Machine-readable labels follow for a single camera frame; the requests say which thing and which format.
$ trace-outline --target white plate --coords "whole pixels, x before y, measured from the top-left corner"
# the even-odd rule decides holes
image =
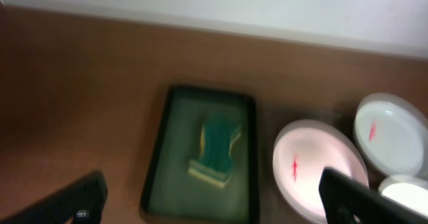
[[[379,186],[379,193],[428,218],[428,183],[416,177],[394,175]]]
[[[385,175],[428,174],[426,119],[405,100],[372,94],[362,100],[354,123],[361,151]]]
[[[278,134],[273,158],[276,183],[286,201],[313,223],[327,223],[318,192],[327,166],[368,186],[361,156],[335,128],[314,120],[299,120]]]

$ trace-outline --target rectangular tray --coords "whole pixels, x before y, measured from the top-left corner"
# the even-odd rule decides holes
[[[221,113],[242,124],[234,144],[233,176],[227,186],[214,187],[187,173],[199,153],[201,119]],[[256,108],[252,97],[191,86],[170,88],[140,207],[145,213],[177,219],[227,223],[259,220]]]

